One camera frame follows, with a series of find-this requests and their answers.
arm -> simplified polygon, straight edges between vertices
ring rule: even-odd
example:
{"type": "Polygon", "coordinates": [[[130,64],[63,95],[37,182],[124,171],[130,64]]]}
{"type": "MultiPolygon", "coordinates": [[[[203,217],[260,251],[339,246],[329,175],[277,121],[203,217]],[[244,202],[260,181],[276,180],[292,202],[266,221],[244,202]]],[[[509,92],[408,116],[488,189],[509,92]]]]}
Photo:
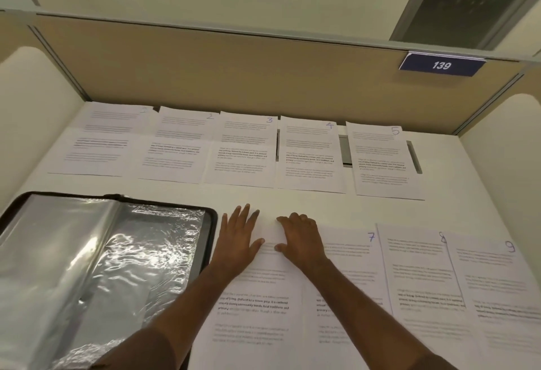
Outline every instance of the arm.
{"type": "Polygon", "coordinates": [[[265,242],[250,237],[259,210],[248,218],[250,205],[238,206],[228,220],[223,214],[220,235],[209,265],[147,328],[133,334],[92,367],[179,368],[214,304],[226,288],[250,263],[265,242]]]}
{"type": "Polygon", "coordinates": [[[283,226],[287,244],[280,243],[275,250],[314,284],[371,370],[407,370],[431,355],[326,257],[314,220],[296,213],[277,220],[283,226]]]}

black folder edge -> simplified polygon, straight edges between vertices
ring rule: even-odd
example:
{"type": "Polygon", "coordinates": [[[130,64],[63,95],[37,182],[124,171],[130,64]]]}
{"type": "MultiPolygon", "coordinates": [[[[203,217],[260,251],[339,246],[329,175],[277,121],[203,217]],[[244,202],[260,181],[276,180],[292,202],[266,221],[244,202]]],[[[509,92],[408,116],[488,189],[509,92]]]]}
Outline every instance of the black folder edge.
{"type": "MultiPolygon", "coordinates": [[[[71,193],[59,193],[59,192],[38,192],[38,191],[25,192],[17,196],[13,200],[13,202],[11,202],[10,205],[6,208],[2,216],[0,216],[0,236],[4,233],[9,223],[13,220],[15,215],[17,215],[18,211],[21,209],[21,207],[23,207],[24,203],[28,200],[28,198],[31,195],[60,196],[60,197],[82,198],[82,199],[110,199],[110,200],[118,201],[122,203],[133,203],[133,204],[138,204],[138,205],[153,205],[153,206],[163,206],[166,208],[204,210],[205,216],[203,217],[201,233],[198,239],[198,245],[195,249],[194,259],[192,263],[192,267],[193,267],[196,263],[200,262],[201,267],[199,269],[190,270],[188,284],[192,283],[193,280],[197,276],[199,276],[199,273],[201,273],[201,271],[203,271],[203,269],[210,262],[210,254],[212,253],[214,235],[216,232],[216,226],[218,225],[218,214],[216,213],[214,209],[203,208],[200,206],[192,206],[192,205],[181,205],[181,204],[176,204],[176,203],[144,201],[141,199],[133,199],[131,197],[120,195],[118,193],[115,193],[112,195],[103,195],[103,196],[90,196],[90,195],[72,195],[71,193]],[[202,248],[199,245],[199,240],[202,237],[201,235],[207,236],[204,248],[202,248]]],[[[190,352],[188,352],[186,359],[180,366],[180,370],[187,370],[189,359],[190,359],[190,352]]]]}

beige partition panel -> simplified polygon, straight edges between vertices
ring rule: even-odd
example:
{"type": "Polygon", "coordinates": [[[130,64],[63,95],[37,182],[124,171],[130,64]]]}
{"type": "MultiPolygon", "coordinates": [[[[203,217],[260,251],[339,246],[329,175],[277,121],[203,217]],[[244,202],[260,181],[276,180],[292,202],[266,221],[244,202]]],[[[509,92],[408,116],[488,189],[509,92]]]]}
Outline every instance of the beige partition panel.
{"type": "Polygon", "coordinates": [[[45,52],[43,45],[28,26],[15,15],[0,11],[0,62],[23,46],[38,48],[45,52]]]}
{"type": "Polygon", "coordinates": [[[406,52],[38,15],[92,100],[402,125],[451,133],[523,67],[472,78],[399,71],[406,52]]]}
{"type": "Polygon", "coordinates": [[[508,98],[521,93],[527,93],[529,95],[532,95],[539,101],[539,103],[541,103],[541,64],[534,65],[530,69],[528,69],[524,73],[524,76],[522,76],[522,78],[517,80],[517,82],[515,82],[512,86],[509,87],[509,89],[502,93],[502,95],[497,98],[494,103],[487,107],[482,114],[477,116],[475,120],[468,124],[467,127],[462,129],[459,135],[462,136],[467,131],[469,131],[472,127],[475,126],[475,124],[477,124],[486,115],[488,115],[498,106],[500,106],[508,98]]]}

white desk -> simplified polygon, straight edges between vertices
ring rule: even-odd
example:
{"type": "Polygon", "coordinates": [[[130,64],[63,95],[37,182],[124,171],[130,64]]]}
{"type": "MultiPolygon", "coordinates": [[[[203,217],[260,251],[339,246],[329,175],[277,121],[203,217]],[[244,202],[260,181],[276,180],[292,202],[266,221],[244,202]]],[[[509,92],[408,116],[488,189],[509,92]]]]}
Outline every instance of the white desk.
{"type": "Polygon", "coordinates": [[[346,194],[308,192],[249,186],[185,184],[90,175],[50,175],[43,161],[24,182],[27,191],[79,195],[120,193],[137,199],[206,206],[221,215],[238,204],[251,203],[261,219],[291,212],[306,213],[320,224],[345,228],[373,227],[375,223],[425,226],[463,234],[509,238],[489,194],[456,136],[404,132],[412,141],[423,169],[425,201],[357,196],[351,168],[343,172],[346,194]]]}

sleeve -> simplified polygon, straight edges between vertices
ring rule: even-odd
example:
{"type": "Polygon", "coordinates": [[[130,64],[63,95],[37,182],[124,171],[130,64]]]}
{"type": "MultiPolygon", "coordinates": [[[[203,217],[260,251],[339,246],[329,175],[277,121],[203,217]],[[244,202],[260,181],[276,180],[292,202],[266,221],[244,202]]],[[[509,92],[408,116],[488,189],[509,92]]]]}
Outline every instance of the sleeve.
{"type": "Polygon", "coordinates": [[[90,370],[176,370],[169,340],[156,329],[135,332],[91,365],[90,370]]]}
{"type": "Polygon", "coordinates": [[[458,370],[455,366],[436,354],[429,354],[417,360],[409,370],[458,370]]]}

